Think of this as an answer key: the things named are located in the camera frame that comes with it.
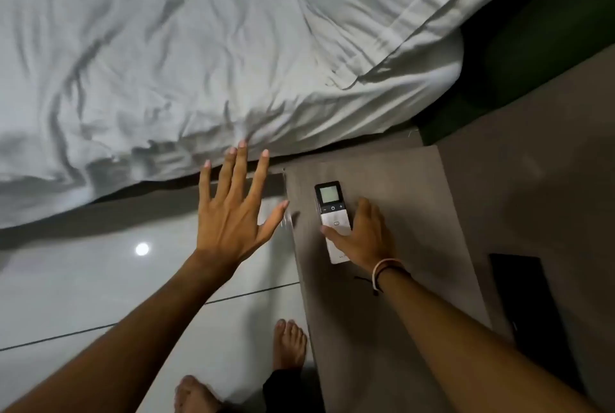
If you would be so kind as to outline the person's left hand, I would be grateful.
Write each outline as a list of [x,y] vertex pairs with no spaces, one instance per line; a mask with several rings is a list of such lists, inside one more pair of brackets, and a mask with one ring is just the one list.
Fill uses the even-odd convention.
[[231,153],[236,147],[231,147],[225,155],[214,195],[211,194],[210,175],[210,203],[197,212],[198,226],[194,254],[208,271],[226,277],[232,275],[244,260],[264,245],[258,243],[258,226],[262,224],[258,223],[258,214],[265,189],[270,154],[267,149],[261,153],[251,178],[249,191],[245,193],[243,188],[243,200],[228,201],[227,193],[233,175]]

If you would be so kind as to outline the person's right hand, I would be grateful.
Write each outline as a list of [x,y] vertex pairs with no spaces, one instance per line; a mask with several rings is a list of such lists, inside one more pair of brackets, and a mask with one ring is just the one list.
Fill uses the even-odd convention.
[[351,262],[372,274],[374,266],[386,258],[397,258],[394,238],[380,208],[360,197],[352,225],[354,238],[348,250]]

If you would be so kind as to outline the white remote control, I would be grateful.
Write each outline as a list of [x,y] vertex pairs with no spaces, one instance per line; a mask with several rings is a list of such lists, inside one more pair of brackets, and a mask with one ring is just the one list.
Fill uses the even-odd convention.
[[342,236],[351,234],[348,210],[339,181],[314,186],[322,225],[333,228]]

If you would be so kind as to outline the person's right forearm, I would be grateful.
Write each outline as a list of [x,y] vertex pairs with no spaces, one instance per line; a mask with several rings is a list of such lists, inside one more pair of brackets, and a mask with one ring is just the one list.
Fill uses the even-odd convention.
[[380,285],[459,413],[600,413],[581,394],[413,278],[387,271]]

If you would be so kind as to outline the person's left forearm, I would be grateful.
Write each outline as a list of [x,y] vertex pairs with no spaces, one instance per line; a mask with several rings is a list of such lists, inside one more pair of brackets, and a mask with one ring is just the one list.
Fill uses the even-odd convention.
[[240,255],[195,251],[157,292],[3,413],[135,413]]

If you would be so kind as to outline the pink wrist band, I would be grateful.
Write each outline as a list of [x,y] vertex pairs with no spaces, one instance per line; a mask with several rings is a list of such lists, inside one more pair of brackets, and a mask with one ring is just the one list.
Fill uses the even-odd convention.
[[387,269],[398,270],[406,274],[408,273],[407,270],[405,269],[403,261],[401,261],[400,259],[396,259],[396,258],[381,259],[374,266],[372,270],[372,274],[371,274],[371,282],[372,282],[372,289],[373,289],[374,295],[377,295],[378,293],[382,292],[382,289],[380,287],[378,280],[379,280],[380,274],[384,272],[384,270],[387,270]]

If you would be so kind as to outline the grey-brown bedside table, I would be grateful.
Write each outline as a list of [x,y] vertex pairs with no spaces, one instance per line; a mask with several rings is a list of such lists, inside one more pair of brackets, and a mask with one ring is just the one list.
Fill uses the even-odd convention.
[[353,154],[285,170],[314,363],[326,413],[452,413],[383,296],[356,265],[330,263],[317,184],[338,181],[351,216],[378,205],[412,277],[491,328],[436,147]]

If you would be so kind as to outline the person's right foot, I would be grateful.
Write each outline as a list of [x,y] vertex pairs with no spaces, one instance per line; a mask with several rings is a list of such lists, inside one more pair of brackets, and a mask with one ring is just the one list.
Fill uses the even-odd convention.
[[307,335],[295,321],[278,320],[273,335],[273,371],[303,369],[307,342]]

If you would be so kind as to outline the person's foot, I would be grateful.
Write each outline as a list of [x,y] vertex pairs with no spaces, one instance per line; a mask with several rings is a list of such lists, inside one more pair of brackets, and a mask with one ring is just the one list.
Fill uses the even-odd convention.
[[303,369],[307,342],[307,335],[295,321],[278,320],[273,335],[273,371]]
[[174,413],[220,413],[223,403],[194,376],[185,376],[175,388]]

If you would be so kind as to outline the white bed sheet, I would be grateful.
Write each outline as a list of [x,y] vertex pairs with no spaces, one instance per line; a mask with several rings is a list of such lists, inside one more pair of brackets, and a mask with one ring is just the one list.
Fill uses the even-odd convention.
[[272,156],[382,133],[460,75],[454,32],[335,87],[298,0],[0,0],[0,230],[246,140]]

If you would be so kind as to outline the black trouser leg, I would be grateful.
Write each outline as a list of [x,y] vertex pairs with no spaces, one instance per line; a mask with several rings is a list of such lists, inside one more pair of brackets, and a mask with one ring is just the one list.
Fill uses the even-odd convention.
[[302,368],[273,370],[263,384],[266,413],[313,413],[301,372]]

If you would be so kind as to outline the person's left foot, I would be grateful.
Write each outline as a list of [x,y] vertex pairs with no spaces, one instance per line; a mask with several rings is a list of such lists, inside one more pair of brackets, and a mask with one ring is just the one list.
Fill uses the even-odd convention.
[[185,376],[175,388],[174,413],[220,413],[223,403],[194,376]]

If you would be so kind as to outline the green headboard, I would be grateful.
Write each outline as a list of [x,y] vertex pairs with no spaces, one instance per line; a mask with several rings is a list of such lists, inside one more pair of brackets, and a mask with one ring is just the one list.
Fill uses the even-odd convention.
[[615,44],[615,0],[492,0],[461,32],[459,78],[413,118],[425,145]]

